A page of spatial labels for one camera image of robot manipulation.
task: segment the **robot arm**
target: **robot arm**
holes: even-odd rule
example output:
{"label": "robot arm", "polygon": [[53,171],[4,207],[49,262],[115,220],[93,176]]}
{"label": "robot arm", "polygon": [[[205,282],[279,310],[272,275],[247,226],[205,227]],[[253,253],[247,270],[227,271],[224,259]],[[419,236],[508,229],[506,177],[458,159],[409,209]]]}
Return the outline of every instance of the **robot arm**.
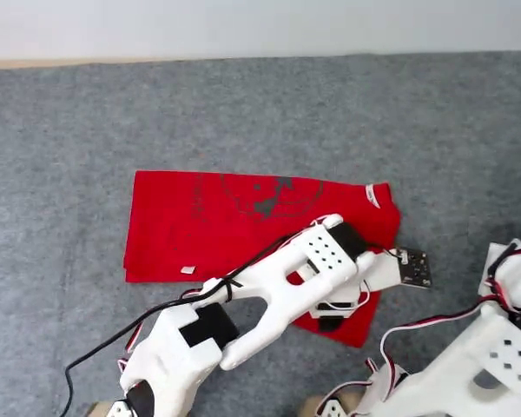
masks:
{"label": "robot arm", "polygon": [[[491,270],[499,292],[491,285]],[[478,318],[425,370],[408,375],[388,361],[390,366],[383,366],[370,378],[353,413],[370,417],[521,417],[521,241],[514,240],[509,246],[491,244],[479,294],[483,297],[480,307],[456,317],[477,312]],[[483,372],[496,379],[495,387],[487,389],[475,382]]]}
{"label": "robot arm", "polygon": [[[257,326],[241,337],[221,308],[227,297],[222,290],[206,300],[162,311],[122,373],[126,399],[116,402],[108,416],[186,415],[197,388],[217,365],[225,370],[237,367],[346,284],[358,288],[378,256],[366,251],[339,215],[330,215],[234,277],[233,298],[261,297],[267,302]],[[301,285],[287,281],[306,265],[312,273]],[[220,281],[206,281],[201,294]]]}

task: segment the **red and white wire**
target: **red and white wire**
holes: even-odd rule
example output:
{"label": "red and white wire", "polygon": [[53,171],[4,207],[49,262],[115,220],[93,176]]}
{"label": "red and white wire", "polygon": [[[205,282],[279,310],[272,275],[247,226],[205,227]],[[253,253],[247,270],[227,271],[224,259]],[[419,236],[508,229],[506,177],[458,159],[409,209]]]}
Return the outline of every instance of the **red and white wire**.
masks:
{"label": "red and white wire", "polygon": [[368,387],[372,385],[371,381],[348,381],[343,384],[339,384],[334,387],[332,391],[324,396],[324,398],[319,402],[319,405],[314,409],[314,417],[320,417],[322,412],[324,411],[324,406],[328,400],[334,397],[339,391],[346,387]]}
{"label": "red and white wire", "polygon": [[129,337],[128,342],[125,345],[125,351],[128,354],[133,353],[133,349],[135,348],[135,344],[137,343],[137,340],[139,339],[139,334],[142,330],[142,322],[137,325],[133,333],[131,334],[131,337]]}
{"label": "red and white wire", "polygon": [[457,321],[457,320],[464,319],[466,317],[469,317],[469,316],[477,313],[480,310],[481,304],[483,304],[484,302],[487,302],[487,301],[498,301],[498,297],[496,295],[487,295],[486,297],[482,297],[480,300],[478,300],[478,302],[471,308],[468,308],[459,313],[435,315],[433,317],[428,317],[423,320],[406,323],[402,326],[397,326],[395,328],[390,328],[387,332],[385,332],[384,335],[382,336],[382,339],[380,340],[380,353],[382,354],[382,357],[384,358],[386,365],[390,369],[390,384],[389,384],[389,387],[386,391],[386,395],[383,400],[387,400],[390,397],[390,394],[393,391],[395,380],[396,380],[395,364],[393,362],[392,357],[384,349],[386,339],[390,334],[399,332],[402,330],[413,330],[415,328],[426,328],[426,327],[433,326],[433,325],[439,324],[439,323],[445,323],[448,321]]}
{"label": "red and white wire", "polygon": [[371,370],[373,374],[376,374],[379,371],[379,367],[376,365],[372,358],[366,358],[365,365],[368,366],[368,368]]}

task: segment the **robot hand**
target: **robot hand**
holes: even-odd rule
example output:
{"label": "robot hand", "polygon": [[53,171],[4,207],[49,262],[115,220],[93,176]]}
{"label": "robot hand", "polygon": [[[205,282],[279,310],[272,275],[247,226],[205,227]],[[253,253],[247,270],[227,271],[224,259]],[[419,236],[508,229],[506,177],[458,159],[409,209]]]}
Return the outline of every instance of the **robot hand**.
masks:
{"label": "robot hand", "polygon": [[[126,400],[115,403],[109,417],[186,415],[197,388],[216,365],[237,367],[340,286],[350,281],[359,286],[374,259],[341,217],[330,215],[234,277],[233,298],[261,297],[267,302],[257,326],[242,337],[221,308],[225,291],[162,311],[130,357],[120,379]],[[314,274],[305,282],[296,286],[287,281],[307,264]],[[205,282],[201,294],[220,281]]]}

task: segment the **black cable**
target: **black cable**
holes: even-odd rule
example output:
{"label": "black cable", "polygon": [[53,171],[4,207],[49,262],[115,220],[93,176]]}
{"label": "black cable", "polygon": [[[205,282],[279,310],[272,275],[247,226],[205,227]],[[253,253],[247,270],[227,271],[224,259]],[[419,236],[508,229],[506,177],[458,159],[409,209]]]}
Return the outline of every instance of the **black cable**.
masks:
{"label": "black cable", "polygon": [[100,345],[98,345],[94,349],[89,350],[86,354],[84,354],[83,356],[80,356],[79,358],[77,358],[76,360],[71,362],[64,369],[66,381],[68,382],[69,396],[68,396],[68,401],[66,402],[66,405],[65,405],[62,413],[60,414],[60,417],[65,417],[67,415],[69,408],[71,407],[71,402],[73,401],[73,393],[74,393],[73,392],[73,381],[71,380],[71,375],[69,374],[69,371],[71,369],[73,369],[80,363],[85,362],[90,357],[94,356],[95,354],[97,354],[98,352],[103,350],[104,348],[108,347],[109,345],[111,345],[112,343],[114,343],[115,341],[120,339],[125,334],[129,333],[133,328],[138,326],[142,321],[146,320],[149,316],[151,316],[154,313],[162,311],[166,308],[171,308],[171,307],[180,306],[183,304],[189,304],[192,302],[206,300],[208,297],[215,294],[217,291],[219,291],[223,287],[226,287],[226,289],[228,291],[228,301],[231,301],[232,284],[237,287],[241,287],[241,284],[239,282],[234,281],[235,276],[239,275],[241,272],[243,272],[244,269],[250,267],[251,265],[256,263],[258,260],[260,260],[261,258],[266,256],[270,251],[272,251],[274,249],[274,247],[276,247],[280,243],[284,242],[292,235],[294,235],[294,234],[282,236],[281,238],[276,240],[274,243],[272,243],[269,246],[267,246],[266,248],[262,249],[261,252],[259,252],[257,255],[255,255],[252,259],[250,259],[249,261],[247,261],[246,263],[244,263],[237,269],[233,270],[226,276],[222,277],[222,280],[220,282],[218,282],[214,287],[209,289],[206,293],[193,295],[188,298],[182,298],[182,299],[177,299],[177,300],[172,300],[172,301],[165,301],[163,303],[160,303],[160,304],[150,308],[145,313],[141,314],[139,317],[137,317],[135,320],[133,320],[131,323],[129,323],[125,328],[123,328],[122,330],[120,330],[119,332],[114,334],[113,336],[109,337],[106,341],[102,342]]}

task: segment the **gray carpet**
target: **gray carpet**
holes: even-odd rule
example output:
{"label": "gray carpet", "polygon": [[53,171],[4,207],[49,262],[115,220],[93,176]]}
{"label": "gray carpet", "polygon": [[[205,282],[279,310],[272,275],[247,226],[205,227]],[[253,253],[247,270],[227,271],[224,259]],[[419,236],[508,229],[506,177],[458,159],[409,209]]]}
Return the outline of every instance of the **gray carpet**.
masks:
{"label": "gray carpet", "polygon": [[[521,237],[521,53],[0,71],[0,415],[58,415],[63,365],[185,287],[123,281],[136,169],[392,183],[399,241],[430,253],[434,288],[387,291],[361,350],[289,328],[213,374],[192,413],[290,416],[366,378],[390,326],[472,303],[488,242]],[[250,327],[262,305],[228,309]],[[390,349],[419,370],[465,324]],[[121,353],[74,372],[71,415],[119,396]]]}

